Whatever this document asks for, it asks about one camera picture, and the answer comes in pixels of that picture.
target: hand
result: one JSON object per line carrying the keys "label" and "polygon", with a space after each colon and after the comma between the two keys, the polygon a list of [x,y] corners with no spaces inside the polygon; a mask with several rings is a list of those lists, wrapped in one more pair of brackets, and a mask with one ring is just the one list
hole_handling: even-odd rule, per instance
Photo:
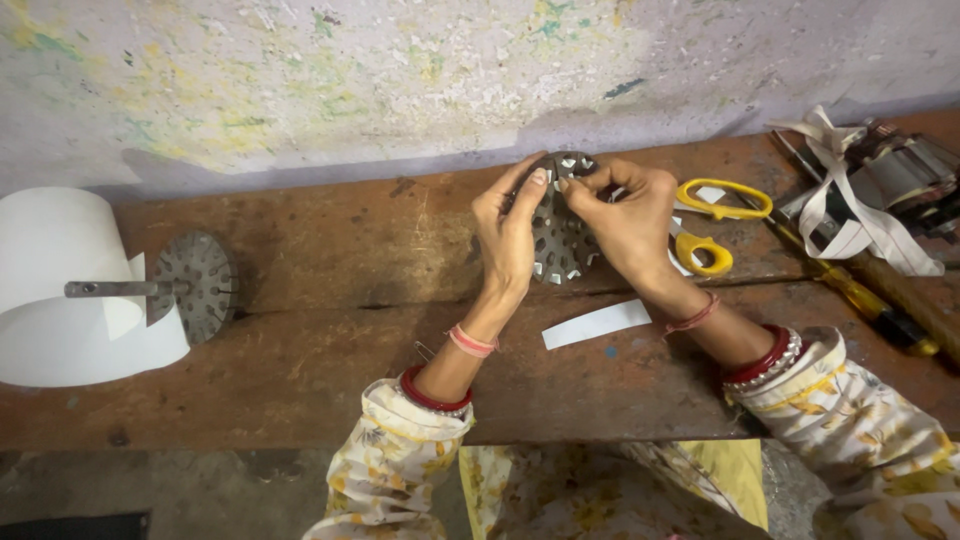
{"label": "hand", "polygon": [[546,171],[537,169],[516,194],[506,212],[517,181],[545,152],[537,152],[510,167],[490,189],[473,200],[473,216],[483,256],[484,285],[464,319],[464,331],[475,339],[492,341],[513,315],[530,288],[534,269],[534,210],[546,193]]}
{"label": "hand", "polygon": [[534,268],[534,210],[546,193],[546,171],[537,169],[516,194],[513,207],[506,209],[520,175],[544,152],[529,156],[510,167],[490,189],[473,200],[473,216],[483,254],[484,288],[519,301],[530,287]]}
{"label": "hand", "polygon": [[[611,184],[629,192],[615,203],[597,199]],[[612,160],[597,172],[561,179],[566,203],[590,228],[604,255],[641,294],[680,276],[667,256],[670,216],[677,180],[670,173],[625,160]]]}

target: red thread bracelet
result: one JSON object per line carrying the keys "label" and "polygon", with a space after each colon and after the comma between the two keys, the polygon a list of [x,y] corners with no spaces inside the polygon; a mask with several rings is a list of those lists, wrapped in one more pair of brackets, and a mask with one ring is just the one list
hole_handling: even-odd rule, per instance
{"label": "red thread bracelet", "polygon": [[756,362],[744,366],[733,373],[727,374],[724,376],[723,382],[734,383],[753,380],[760,374],[766,373],[766,371],[770,369],[770,366],[774,365],[774,363],[776,363],[777,360],[783,356],[783,353],[786,352],[786,346],[790,343],[790,331],[784,327],[778,327],[774,325],[762,326],[777,339],[777,341],[774,343],[773,349],[771,349],[766,356],[757,360]]}
{"label": "red thread bracelet", "polygon": [[686,319],[685,321],[666,325],[666,331],[663,333],[663,337],[666,337],[674,331],[690,330],[704,324],[704,321],[707,320],[707,317],[710,317],[710,315],[716,311],[717,306],[720,306],[720,297],[710,291],[706,292],[710,296],[710,303],[707,304],[707,307],[704,307],[699,313],[690,317],[689,319]]}
{"label": "red thread bracelet", "polygon": [[470,403],[470,400],[473,398],[473,391],[469,388],[467,389],[467,395],[464,396],[464,399],[455,404],[445,404],[444,402],[431,400],[430,398],[421,394],[416,386],[414,386],[414,379],[424,367],[426,367],[426,365],[413,366],[404,371],[403,375],[400,376],[400,387],[403,389],[403,393],[405,393],[408,398],[427,408],[441,410],[444,412],[460,410]]}

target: concrete floor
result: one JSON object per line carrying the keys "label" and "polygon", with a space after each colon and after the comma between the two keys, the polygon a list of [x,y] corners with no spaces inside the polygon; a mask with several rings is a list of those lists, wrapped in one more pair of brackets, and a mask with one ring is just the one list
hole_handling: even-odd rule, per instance
{"label": "concrete floor", "polygon": [[[151,510],[151,540],[296,539],[324,514],[336,449],[0,454],[0,524]],[[470,538],[456,464],[434,492],[451,540]],[[826,487],[776,441],[764,443],[774,538],[813,538]]]}

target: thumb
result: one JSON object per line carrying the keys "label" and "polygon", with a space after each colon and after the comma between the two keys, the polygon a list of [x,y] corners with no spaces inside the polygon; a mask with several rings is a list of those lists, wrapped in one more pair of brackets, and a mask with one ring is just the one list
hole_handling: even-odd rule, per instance
{"label": "thumb", "polygon": [[575,178],[561,178],[560,191],[566,199],[566,205],[577,215],[583,218],[588,225],[590,221],[599,215],[609,206],[597,199],[596,193],[592,189],[583,185]]}
{"label": "thumb", "polygon": [[506,221],[530,225],[530,221],[534,217],[534,210],[537,209],[537,205],[543,199],[546,188],[546,170],[541,167],[530,174],[530,177],[516,193],[514,207],[510,209]]}

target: yellow scissors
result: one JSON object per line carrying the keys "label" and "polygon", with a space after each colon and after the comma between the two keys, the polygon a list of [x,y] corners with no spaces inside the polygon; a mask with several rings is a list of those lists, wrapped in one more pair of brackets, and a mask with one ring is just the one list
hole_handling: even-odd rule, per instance
{"label": "yellow scissors", "polygon": [[[734,191],[739,191],[750,195],[760,202],[760,209],[739,209],[737,207],[727,207],[708,203],[700,199],[694,199],[687,191],[694,186],[711,185],[714,187],[726,187]],[[695,178],[677,188],[677,200],[685,205],[704,211],[713,216],[713,219],[723,219],[725,217],[736,217],[740,219],[761,219],[770,215],[774,209],[774,203],[766,193],[747,187],[736,182],[726,180],[715,180],[712,178]],[[723,276],[733,268],[733,255],[730,251],[713,241],[708,236],[701,238],[688,233],[676,221],[670,220],[670,234],[673,235],[677,249],[677,260],[680,264],[698,276],[707,278],[716,278]],[[710,266],[700,266],[694,262],[693,252],[695,250],[704,250],[713,257],[713,263]]]}

